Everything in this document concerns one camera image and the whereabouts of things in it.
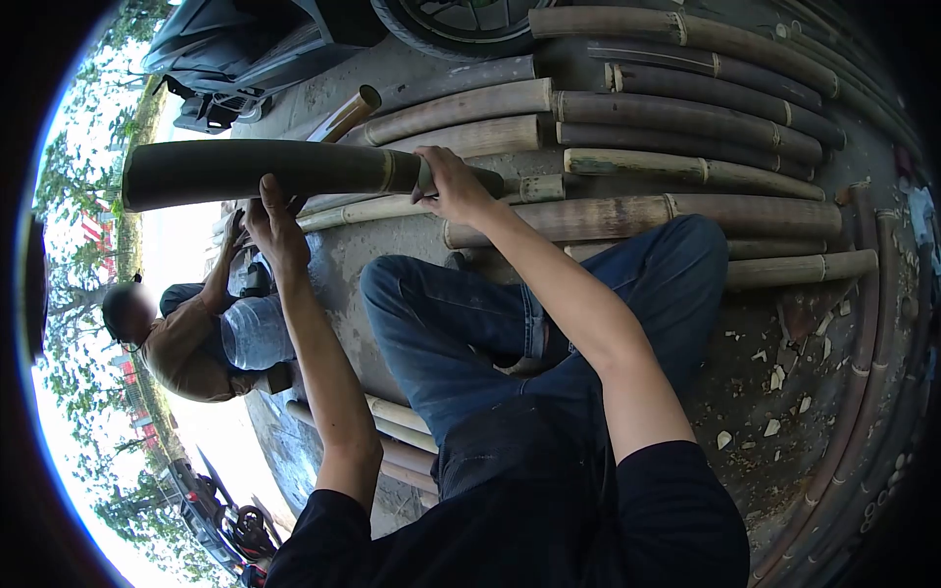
black cap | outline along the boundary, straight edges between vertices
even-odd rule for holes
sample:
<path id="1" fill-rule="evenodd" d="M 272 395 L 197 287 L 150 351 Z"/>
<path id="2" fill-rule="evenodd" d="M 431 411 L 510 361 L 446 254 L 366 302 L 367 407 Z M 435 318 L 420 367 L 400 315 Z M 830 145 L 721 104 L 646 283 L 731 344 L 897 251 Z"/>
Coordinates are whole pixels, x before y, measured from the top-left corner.
<path id="1" fill-rule="evenodd" d="M 104 328 L 107 329 L 111 339 L 120 341 L 120 322 L 127 310 L 127 305 L 131 301 L 131 294 L 140 284 L 140 274 L 134 274 L 132 281 L 115 284 L 104 295 L 102 302 L 102 318 L 104 319 Z"/>

man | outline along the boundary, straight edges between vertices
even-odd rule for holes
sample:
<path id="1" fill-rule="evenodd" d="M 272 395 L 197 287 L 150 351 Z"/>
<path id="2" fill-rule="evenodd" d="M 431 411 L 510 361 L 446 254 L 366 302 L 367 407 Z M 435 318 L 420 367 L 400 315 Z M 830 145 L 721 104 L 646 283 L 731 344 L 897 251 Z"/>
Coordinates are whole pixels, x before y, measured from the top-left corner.
<path id="1" fill-rule="evenodd" d="M 439 191 L 421 205 L 486 235 L 525 285 L 401 256 L 363 270 L 379 347 L 439 445 L 441 499 L 371 541 L 378 434 L 307 282 L 301 231 L 262 179 L 247 227 L 274 268 L 324 444 L 268 588 L 744 586 L 742 520 L 674 393 L 719 306 L 722 232 L 687 216 L 578 265 L 450 151 L 416 152 Z M 520 380 L 482 356 L 561 361 Z"/>
<path id="2" fill-rule="evenodd" d="M 139 276 L 108 291 L 102 303 L 104 326 L 111 337 L 128 343 L 140 355 L 147 369 L 166 389 L 198 402 L 222 402 L 256 388 L 262 372 L 248 372 L 233 366 L 222 346 L 219 314 L 237 300 L 229 294 L 231 262 L 241 246 L 236 211 L 226 225 L 219 259 L 203 284 L 174 284 L 160 299 L 164 318 L 154 320 L 152 305 L 145 300 Z M 266 275 L 262 268 L 255 280 Z M 271 374 L 272 391 L 290 386 L 284 366 Z"/>

forearm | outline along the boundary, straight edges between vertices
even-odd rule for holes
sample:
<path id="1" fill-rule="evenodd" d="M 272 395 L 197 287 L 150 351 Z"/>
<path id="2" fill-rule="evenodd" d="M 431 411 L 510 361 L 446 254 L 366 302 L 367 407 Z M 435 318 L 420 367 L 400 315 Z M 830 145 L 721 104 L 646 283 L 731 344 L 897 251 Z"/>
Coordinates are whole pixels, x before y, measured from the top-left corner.
<path id="1" fill-rule="evenodd" d="M 276 276 L 281 307 L 324 451 L 369 460 L 381 445 L 356 373 L 308 282 L 307 274 Z"/>
<path id="2" fill-rule="evenodd" d="M 222 247 L 219 259 L 215 261 L 213 270 L 209 272 L 205 285 L 199 293 L 206 310 L 211 314 L 219 314 L 225 310 L 225 302 L 229 296 L 229 270 L 232 264 L 233 253 L 231 247 Z"/>
<path id="3" fill-rule="evenodd" d="M 653 357 L 644 330 L 617 294 L 508 206 L 495 203 L 477 224 L 596 372 Z"/>

hand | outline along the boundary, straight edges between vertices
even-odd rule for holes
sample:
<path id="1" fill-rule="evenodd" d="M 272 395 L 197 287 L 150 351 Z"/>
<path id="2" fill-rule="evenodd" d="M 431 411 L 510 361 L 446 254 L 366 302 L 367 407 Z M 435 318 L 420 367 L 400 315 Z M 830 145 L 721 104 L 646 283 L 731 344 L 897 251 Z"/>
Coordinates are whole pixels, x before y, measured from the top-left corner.
<path id="1" fill-rule="evenodd" d="M 441 147 L 419 147 L 415 153 L 428 162 L 432 181 L 438 189 L 436 199 L 418 201 L 423 208 L 453 223 L 472 227 L 493 210 L 497 200 L 489 195 L 467 164 L 453 151 Z"/>
<path id="2" fill-rule="evenodd" d="M 229 222 L 226 223 L 226 229 L 222 236 L 223 252 L 234 255 L 245 242 L 247 233 L 245 233 L 241 227 L 242 217 L 244 215 L 245 211 L 241 208 L 237 208 L 229 217 Z"/>
<path id="3" fill-rule="evenodd" d="M 273 174 L 262 176 L 259 191 L 262 197 L 248 204 L 245 221 L 251 240 L 271 263 L 275 279 L 291 274 L 307 276 L 311 251 L 297 221 L 287 210 Z"/>

brown shirt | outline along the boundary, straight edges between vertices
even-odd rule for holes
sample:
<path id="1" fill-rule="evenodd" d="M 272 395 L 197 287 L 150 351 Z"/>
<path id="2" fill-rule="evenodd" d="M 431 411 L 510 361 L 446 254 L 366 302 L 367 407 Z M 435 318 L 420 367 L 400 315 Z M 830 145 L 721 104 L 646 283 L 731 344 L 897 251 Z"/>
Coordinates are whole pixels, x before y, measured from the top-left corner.
<path id="1" fill-rule="evenodd" d="M 206 305 L 193 296 L 166 319 L 153 321 L 138 353 L 164 388 L 189 400 L 218 403 L 247 394 L 255 376 L 229 376 L 225 366 L 199 349 L 212 332 Z"/>

